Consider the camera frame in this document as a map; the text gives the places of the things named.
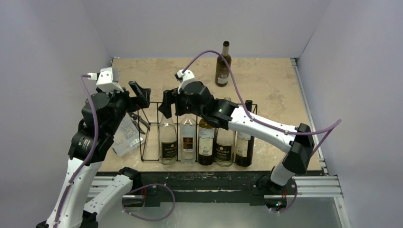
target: gray wall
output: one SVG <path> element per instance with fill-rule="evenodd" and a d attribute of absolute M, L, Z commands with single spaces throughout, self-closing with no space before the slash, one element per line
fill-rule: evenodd
<path fill-rule="evenodd" d="M 193 57 L 298 57 L 330 0 L 83 0 L 108 53 Z"/>
<path fill-rule="evenodd" d="M 2 1 L 0 30 L 0 226 L 35 227 L 65 176 L 85 101 L 78 77 L 109 56 L 78 0 Z"/>
<path fill-rule="evenodd" d="M 299 61 L 354 227 L 402 227 L 403 1 L 332 0 Z"/>

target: wine bottle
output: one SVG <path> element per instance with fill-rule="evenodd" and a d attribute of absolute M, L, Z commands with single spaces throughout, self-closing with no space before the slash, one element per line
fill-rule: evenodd
<path fill-rule="evenodd" d="M 228 54 L 228 49 L 230 47 L 230 43 L 228 41 L 224 41 L 222 47 L 222 56 L 228 62 L 228 65 L 231 67 L 231 56 Z M 228 83 L 230 75 L 230 70 L 227 65 L 225 65 L 224 60 L 221 57 L 217 57 L 217 66 L 215 69 L 215 84 L 219 87 L 224 87 Z"/>
<path fill-rule="evenodd" d="M 196 121 L 186 114 L 181 121 L 181 162 L 194 164 L 196 160 Z"/>
<path fill-rule="evenodd" d="M 231 101 L 231 98 L 225 97 L 224 99 Z M 235 132 L 225 130 L 223 128 L 217 129 L 217 136 L 214 144 L 215 162 L 219 166 L 231 166 L 234 161 L 234 141 Z"/>
<path fill-rule="evenodd" d="M 252 111 L 252 101 L 246 100 L 245 105 L 248 111 Z M 250 166 L 252 164 L 253 146 L 255 137 L 238 132 L 237 147 L 235 149 L 235 163 L 239 166 Z"/>
<path fill-rule="evenodd" d="M 200 165 L 213 164 L 213 141 L 215 130 L 204 119 L 199 122 L 199 152 L 197 160 Z"/>
<path fill-rule="evenodd" d="M 178 141 L 172 118 L 163 116 L 161 119 L 158 127 L 158 147 L 161 164 L 175 163 L 178 156 Z"/>

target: gray floor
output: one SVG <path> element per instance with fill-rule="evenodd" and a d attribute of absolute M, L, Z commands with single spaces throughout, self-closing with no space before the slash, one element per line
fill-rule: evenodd
<path fill-rule="evenodd" d="M 159 208 L 138 208 L 133 213 L 159 218 L 169 211 L 172 203 Z M 288 211 L 271 214 L 265 206 L 240 203 L 177 203 L 167 219 L 147 222 L 122 213 L 116 204 L 100 222 L 100 228 L 340 228 L 333 198 L 297 198 Z"/>

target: pliers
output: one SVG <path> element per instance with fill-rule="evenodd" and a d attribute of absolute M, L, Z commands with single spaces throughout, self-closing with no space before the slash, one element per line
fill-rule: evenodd
<path fill-rule="evenodd" d="M 140 121 L 140 123 L 142 123 L 144 126 L 146 126 L 146 128 L 148 130 L 150 130 L 150 125 L 147 121 L 145 121 L 141 116 L 130 112 L 129 116 L 132 118 L 132 123 L 134 124 L 134 126 L 136 127 L 136 129 L 141 133 L 141 134 L 145 134 L 145 132 L 141 129 L 141 127 L 138 124 L 138 121 Z"/>

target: beige tabletop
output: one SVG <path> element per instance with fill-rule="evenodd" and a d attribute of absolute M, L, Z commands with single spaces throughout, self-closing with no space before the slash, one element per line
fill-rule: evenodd
<path fill-rule="evenodd" d="M 129 81 L 136 81 L 143 88 L 151 88 L 151 101 L 161 101 L 163 91 L 178 87 L 174 74 L 183 69 L 190 58 L 115 58 L 112 67 L 119 71 L 119 84 L 129 89 Z M 232 80 L 225 87 L 214 83 L 216 58 L 199 58 L 190 70 L 196 80 L 203 82 L 215 98 L 230 97 L 239 103 Z M 234 58 L 231 69 L 243 100 L 258 104 L 258 115 L 282 124 L 309 125 L 297 79 L 288 58 Z M 156 105 L 144 110 L 150 122 L 156 122 Z M 138 171 L 264 171 L 271 170 L 285 154 L 260 139 L 255 139 L 253 161 L 249 167 L 235 163 L 230 167 L 217 164 L 201 166 L 176 162 L 166 166 L 158 161 L 141 161 L 139 149 L 123 157 L 110 149 L 99 171 L 118 171 L 124 166 Z M 157 127 L 152 126 L 147 140 L 145 159 L 158 159 Z M 314 155 L 308 170 L 320 170 L 318 156 Z"/>

